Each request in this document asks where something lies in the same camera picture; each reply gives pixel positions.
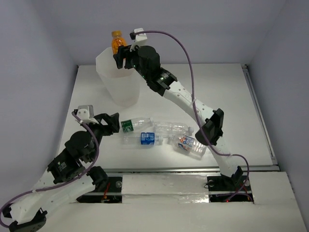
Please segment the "orange textured juice bottle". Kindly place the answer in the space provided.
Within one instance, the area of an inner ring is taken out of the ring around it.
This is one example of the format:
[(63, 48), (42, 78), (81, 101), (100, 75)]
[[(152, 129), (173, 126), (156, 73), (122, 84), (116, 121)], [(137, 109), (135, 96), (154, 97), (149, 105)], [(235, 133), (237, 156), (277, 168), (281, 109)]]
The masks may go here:
[(112, 31), (112, 53), (115, 55), (118, 53), (118, 48), (120, 46), (127, 46), (125, 39), (122, 36), (120, 30)]

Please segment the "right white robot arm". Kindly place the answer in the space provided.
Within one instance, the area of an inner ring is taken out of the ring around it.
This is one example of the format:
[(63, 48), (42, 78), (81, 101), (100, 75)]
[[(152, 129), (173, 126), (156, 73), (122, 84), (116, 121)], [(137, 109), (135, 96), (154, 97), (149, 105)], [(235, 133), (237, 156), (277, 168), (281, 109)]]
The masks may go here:
[(175, 75), (161, 67), (160, 56), (151, 46), (132, 49), (122, 45), (113, 57), (118, 69), (134, 69), (152, 91), (179, 106), (195, 120), (200, 127), (195, 138), (210, 149), (219, 166), (223, 186), (226, 189), (237, 187), (243, 171), (232, 163), (232, 155), (223, 138), (223, 110), (214, 110), (194, 98)]

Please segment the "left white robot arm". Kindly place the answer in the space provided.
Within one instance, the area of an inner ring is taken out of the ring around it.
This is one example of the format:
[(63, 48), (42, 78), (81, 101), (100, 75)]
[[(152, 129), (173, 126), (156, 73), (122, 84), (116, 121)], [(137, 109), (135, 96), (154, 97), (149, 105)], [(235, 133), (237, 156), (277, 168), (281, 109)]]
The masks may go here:
[(77, 109), (72, 112), (83, 129), (70, 136), (64, 149), (48, 164), (37, 184), (1, 207), (0, 217), (12, 221), (10, 224), (1, 222), (2, 227), (11, 232), (36, 232), (63, 204), (109, 186), (107, 173), (95, 164), (102, 138), (120, 130), (119, 113), (82, 118), (81, 114), (86, 112)]

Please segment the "translucent white plastic bin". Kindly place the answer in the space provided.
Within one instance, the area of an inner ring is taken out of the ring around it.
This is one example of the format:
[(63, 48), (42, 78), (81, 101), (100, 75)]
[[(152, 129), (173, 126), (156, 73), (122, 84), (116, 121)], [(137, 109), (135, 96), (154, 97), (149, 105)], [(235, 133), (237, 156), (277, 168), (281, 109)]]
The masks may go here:
[(111, 47), (96, 57), (96, 71), (115, 104), (129, 107), (137, 103), (140, 95), (140, 77), (135, 70), (117, 68)]

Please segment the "clear bottle green label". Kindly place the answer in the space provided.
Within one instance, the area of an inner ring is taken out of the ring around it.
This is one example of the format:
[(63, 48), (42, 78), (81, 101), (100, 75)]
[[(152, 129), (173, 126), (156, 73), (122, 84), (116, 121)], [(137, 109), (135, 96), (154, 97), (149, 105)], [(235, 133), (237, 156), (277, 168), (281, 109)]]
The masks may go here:
[(121, 121), (123, 133), (139, 132), (153, 126), (152, 118), (138, 117)]

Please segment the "clear crushed unlabelled bottle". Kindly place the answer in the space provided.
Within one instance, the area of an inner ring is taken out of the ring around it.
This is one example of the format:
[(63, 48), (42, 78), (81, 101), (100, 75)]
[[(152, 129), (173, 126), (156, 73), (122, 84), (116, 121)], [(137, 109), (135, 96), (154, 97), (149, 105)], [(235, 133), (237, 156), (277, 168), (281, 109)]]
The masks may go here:
[(161, 135), (185, 134), (192, 135), (194, 128), (184, 123), (158, 121), (154, 123), (154, 131)]

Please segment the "clear bottle orange blue label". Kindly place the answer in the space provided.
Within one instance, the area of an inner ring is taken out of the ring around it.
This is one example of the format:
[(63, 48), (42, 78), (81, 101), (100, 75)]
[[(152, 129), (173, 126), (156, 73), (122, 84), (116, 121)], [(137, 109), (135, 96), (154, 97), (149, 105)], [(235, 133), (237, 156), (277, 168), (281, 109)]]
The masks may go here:
[(186, 155), (196, 160), (201, 160), (207, 147), (198, 142), (195, 138), (184, 134), (170, 135), (168, 144), (178, 153)]

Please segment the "aluminium side rail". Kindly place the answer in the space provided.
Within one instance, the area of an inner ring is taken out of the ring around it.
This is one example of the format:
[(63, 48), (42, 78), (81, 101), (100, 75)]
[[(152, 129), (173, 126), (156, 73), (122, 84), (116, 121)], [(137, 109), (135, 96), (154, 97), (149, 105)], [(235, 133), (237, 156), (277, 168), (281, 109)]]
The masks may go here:
[(277, 162), (277, 159), (276, 159), (276, 156), (275, 156), (272, 144), (271, 144), (271, 140), (270, 140), (270, 137), (269, 137), (266, 125), (265, 125), (265, 121), (263, 119), (263, 115), (262, 115), (262, 112), (261, 112), (261, 109), (260, 109), (260, 106), (259, 106), (259, 103), (258, 103), (258, 99), (257, 99), (256, 93), (255, 93), (255, 90), (253, 88), (252, 80), (251, 80), (251, 77), (250, 77), (250, 74), (249, 74), (249, 69), (248, 69), (248, 66), (246, 64), (242, 65), (242, 71), (243, 71), (243, 74), (244, 74), (244, 77), (245, 77), (245, 80), (246, 80), (246, 83), (247, 83), (253, 104), (255, 106), (255, 110), (256, 110), (258, 119), (260, 121), (262, 130), (263, 130), (263, 135), (264, 135), (264, 138), (266, 140), (267, 148), (268, 148), (273, 166), (277, 166), (278, 169), (279, 169), (278, 162)]

